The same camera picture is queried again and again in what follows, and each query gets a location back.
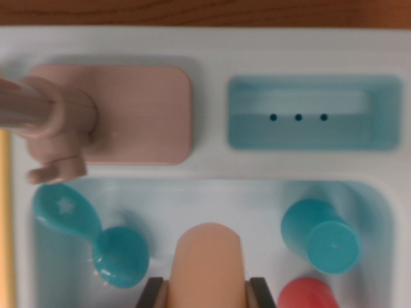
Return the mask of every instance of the star emblem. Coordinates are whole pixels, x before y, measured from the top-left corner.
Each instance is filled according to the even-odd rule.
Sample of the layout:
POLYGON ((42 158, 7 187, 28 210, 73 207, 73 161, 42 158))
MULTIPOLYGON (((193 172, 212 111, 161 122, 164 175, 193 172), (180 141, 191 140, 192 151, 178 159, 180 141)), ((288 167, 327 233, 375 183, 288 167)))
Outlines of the star emblem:
POLYGON ((72 214, 74 210, 74 204, 71 203, 70 199, 62 198, 57 202, 61 214, 72 214))

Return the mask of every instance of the peach plastic piece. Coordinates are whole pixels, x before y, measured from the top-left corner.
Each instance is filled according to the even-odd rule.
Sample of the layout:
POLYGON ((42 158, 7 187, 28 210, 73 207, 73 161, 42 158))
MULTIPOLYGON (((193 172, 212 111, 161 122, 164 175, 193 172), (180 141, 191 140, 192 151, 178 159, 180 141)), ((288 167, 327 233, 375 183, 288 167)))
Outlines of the peach plastic piece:
POLYGON ((175 250, 167 308, 247 308, 240 237, 218 223, 185 232, 175 250))
POLYGON ((191 152, 191 84, 177 67, 42 65, 30 76, 92 98, 98 121, 83 149, 88 164, 176 165, 191 152))

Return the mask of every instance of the toy spoon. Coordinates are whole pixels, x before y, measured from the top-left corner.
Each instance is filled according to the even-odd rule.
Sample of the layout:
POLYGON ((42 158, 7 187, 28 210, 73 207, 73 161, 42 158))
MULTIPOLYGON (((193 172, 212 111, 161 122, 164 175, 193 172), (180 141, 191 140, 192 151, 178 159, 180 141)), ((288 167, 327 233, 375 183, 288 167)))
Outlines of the toy spoon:
POLYGON ((145 276, 149 253, 146 241, 130 228, 101 229, 92 205, 64 185, 42 185, 34 195, 36 218, 47 227, 76 235, 92 244, 96 269, 109 284, 132 287, 145 276))

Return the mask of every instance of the pink faucet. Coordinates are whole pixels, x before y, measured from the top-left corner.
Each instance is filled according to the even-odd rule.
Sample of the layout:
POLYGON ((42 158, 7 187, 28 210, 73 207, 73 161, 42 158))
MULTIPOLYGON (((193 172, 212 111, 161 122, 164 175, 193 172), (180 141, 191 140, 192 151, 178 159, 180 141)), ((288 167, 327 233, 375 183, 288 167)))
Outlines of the pink faucet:
POLYGON ((0 111, 0 126, 27 139, 28 151, 42 164, 28 173, 30 183, 59 183, 87 173, 82 146, 96 125, 88 95, 39 77, 20 83, 0 78, 0 111))

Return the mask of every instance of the pink cup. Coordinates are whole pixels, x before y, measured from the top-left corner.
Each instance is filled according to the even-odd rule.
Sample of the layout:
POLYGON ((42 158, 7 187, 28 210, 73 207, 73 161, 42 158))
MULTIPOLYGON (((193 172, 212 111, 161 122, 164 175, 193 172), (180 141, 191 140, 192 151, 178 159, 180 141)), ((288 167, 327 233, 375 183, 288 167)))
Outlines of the pink cup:
POLYGON ((340 308, 323 281, 304 277, 287 284, 278 298, 278 308, 340 308))

